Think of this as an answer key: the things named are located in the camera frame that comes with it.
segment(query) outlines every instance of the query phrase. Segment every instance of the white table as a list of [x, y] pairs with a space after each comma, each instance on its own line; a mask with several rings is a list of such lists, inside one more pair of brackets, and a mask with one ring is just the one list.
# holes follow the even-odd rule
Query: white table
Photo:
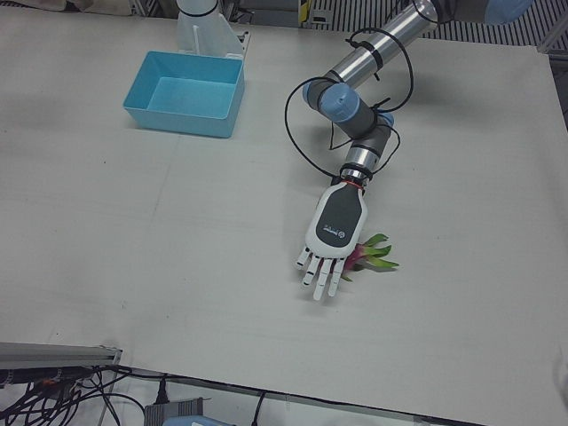
[[[122, 101], [176, 22], [3, 8], [0, 341], [116, 345], [136, 367], [466, 422], [565, 424], [568, 143], [534, 48], [419, 40], [403, 146], [364, 236], [396, 272], [312, 300], [293, 263], [328, 185], [283, 104], [349, 46], [251, 28], [230, 139], [141, 130]], [[360, 91], [406, 90], [401, 58]], [[328, 124], [293, 104], [299, 140]]]

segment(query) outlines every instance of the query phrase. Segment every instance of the robotic arm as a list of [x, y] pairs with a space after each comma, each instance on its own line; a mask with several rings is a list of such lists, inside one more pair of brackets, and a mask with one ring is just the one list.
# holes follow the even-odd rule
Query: robotic arm
[[383, 32], [371, 35], [321, 80], [304, 86], [304, 100], [325, 115], [352, 139], [339, 170], [339, 181], [323, 193], [305, 235], [305, 246], [296, 261], [298, 269], [308, 268], [304, 285], [316, 275], [313, 298], [320, 300], [327, 285], [334, 296], [343, 264], [355, 249], [367, 206], [364, 188], [391, 136], [394, 119], [368, 106], [354, 90], [423, 33], [449, 20], [502, 24], [518, 18], [533, 0], [410, 0], [410, 5]]

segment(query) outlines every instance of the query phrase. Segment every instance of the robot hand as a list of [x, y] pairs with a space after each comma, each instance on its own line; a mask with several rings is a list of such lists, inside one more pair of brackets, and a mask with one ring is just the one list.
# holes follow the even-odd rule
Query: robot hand
[[353, 182], [330, 186], [321, 196], [308, 232], [305, 247], [296, 261], [303, 269], [312, 260], [304, 276], [304, 285], [312, 284], [319, 272], [313, 298], [320, 300], [331, 273], [328, 294], [334, 296], [341, 279], [345, 258], [352, 253], [367, 219], [363, 188]]

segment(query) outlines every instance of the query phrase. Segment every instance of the dragon fruit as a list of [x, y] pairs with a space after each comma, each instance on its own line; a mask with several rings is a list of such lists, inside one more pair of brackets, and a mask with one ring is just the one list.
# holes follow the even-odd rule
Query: dragon fruit
[[369, 266], [374, 266], [381, 269], [393, 269], [398, 266], [394, 262], [382, 259], [382, 257], [387, 256], [392, 249], [392, 246], [386, 246], [382, 248], [376, 248], [375, 246], [381, 242], [385, 242], [389, 239], [383, 233], [378, 233], [371, 238], [369, 238], [363, 244], [357, 244], [353, 252], [347, 256], [345, 259], [345, 265], [343, 266], [343, 274], [341, 278], [346, 281], [352, 281], [345, 272], [348, 271], [361, 271]]

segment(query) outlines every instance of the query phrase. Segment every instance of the blue joint cap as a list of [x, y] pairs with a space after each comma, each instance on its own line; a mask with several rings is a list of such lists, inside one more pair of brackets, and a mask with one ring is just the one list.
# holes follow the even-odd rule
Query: blue joint cap
[[533, 0], [489, 0], [485, 9], [485, 24], [508, 24], [533, 4]]
[[360, 102], [355, 90], [345, 83], [338, 83], [324, 91], [319, 111], [332, 122], [346, 122], [357, 113]]
[[380, 110], [378, 112], [378, 115], [382, 117], [387, 122], [387, 124], [389, 124], [391, 127], [394, 127], [394, 115], [392, 115], [391, 113], [382, 113]]
[[310, 86], [312, 85], [313, 82], [309, 82], [307, 84], [304, 85], [304, 87], [302, 88], [302, 98], [304, 98], [304, 102], [306, 104], [309, 104], [308, 102], [308, 91], [310, 91]]

